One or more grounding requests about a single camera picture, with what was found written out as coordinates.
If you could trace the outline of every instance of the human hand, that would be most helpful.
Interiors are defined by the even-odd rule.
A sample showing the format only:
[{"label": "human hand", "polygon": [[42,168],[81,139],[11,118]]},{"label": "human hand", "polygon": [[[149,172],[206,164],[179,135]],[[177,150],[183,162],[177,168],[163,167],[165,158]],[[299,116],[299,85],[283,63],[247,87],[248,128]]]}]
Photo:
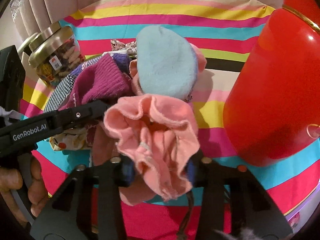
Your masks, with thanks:
[{"label": "human hand", "polygon": [[[28,197],[32,203],[31,212],[37,217],[49,200],[49,196],[41,176],[40,163],[35,157],[32,157],[30,170],[32,184],[28,189]],[[28,221],[22,214],[10,192],[11,189],[20,189],[22,184],[23,180],[20,172],[16,169],[9,170],[0,167],[0,193],[17,221],[22,226],[25,226]]]}]

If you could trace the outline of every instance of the magenta knit hat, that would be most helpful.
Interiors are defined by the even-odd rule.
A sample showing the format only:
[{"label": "magenta knit hat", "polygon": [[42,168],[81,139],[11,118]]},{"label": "magenta knit hat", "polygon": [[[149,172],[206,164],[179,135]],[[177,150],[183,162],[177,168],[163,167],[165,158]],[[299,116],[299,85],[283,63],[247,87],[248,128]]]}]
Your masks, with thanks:
[{"label": "magenta knit hat", "polygon": [[95,100],[116,99],[132,95],[131,84],[109,54],[84,69],[76,78],[69,101],[60,110]]}]

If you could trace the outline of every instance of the brown cord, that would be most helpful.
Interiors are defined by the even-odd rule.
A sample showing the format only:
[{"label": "brown cord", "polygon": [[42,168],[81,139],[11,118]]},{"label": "brown cord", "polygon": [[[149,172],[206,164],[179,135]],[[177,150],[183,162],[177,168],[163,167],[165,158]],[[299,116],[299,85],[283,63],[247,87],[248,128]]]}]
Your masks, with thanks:
[{"label": "brown cord", "polygon": [[192,209],[195,205],[195,198],[193,196],[192,191],[187,192],[186,196],[188,198],[189,210],[186,213],[186,215],[184,216],[184,218],[179,226],[179,231],[177,232],[177,240],[187,240],[188,236],[186,235],[185,230],[188,226],[188,223],[189,223],[190,217],[191,217],[191,213],[192,213]]}]

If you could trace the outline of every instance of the pile of clothes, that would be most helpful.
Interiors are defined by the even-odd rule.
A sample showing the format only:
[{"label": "pile of clothes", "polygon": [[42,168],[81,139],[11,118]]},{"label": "pile of clothes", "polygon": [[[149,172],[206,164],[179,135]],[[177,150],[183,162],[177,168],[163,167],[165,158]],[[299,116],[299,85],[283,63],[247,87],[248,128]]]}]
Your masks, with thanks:
[{"label": "pile of clothes", "polygon": [[52,93],[44,112],[102,100],[103,121],[87,123],[50,138],[54,150],[90,149],[93,165],[119,154],[135,163],[136,177],[121,188],[135,205],[159,195],[176,199],[192,188],[185,166],[199,150],[198,127],[189,103],[206,66],[201,51],[158,25],[136,41],[111,41],[112,51],[80,64]]}]

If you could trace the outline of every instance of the tablecloth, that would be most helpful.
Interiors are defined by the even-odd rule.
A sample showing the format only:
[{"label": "tablecloth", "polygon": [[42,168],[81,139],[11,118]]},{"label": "tablecloth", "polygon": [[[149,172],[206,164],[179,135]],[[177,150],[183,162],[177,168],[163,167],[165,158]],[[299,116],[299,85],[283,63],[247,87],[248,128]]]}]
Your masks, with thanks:
[{"label": "tablecloth", "polygon": [[[245,162],[236,156],[223,128],[223,106],[273,10],[256,0],[101,0],[60,23],[72,27],[87,58],[111,50],[110,39],[125,43],[135,40],[137,33],[150,24],[161,24],[198,46],[208,60],[208,69],[199,76],[192,93],[201,149],[220,164],[236,167]],[[21,102],[25,118],[40,114],[51,92],[27,73]],[[89,163],[89,151],[54,152],[46,141],[39,142],[38,146],[33,153],[41,162],[50,194],[75,165]],[[264,168],[247,166],[287,215],[316,188],[320,177],[319,159],[317,140],[277,164]],[[193,193],[196,202],[188,226],[190,239],[194,239],[196,233],[202,189],[193,189]],[[166,203],[155,197],[134,207],[123,205],[128,235],[175,239],[187,205],[185,196]]]}]

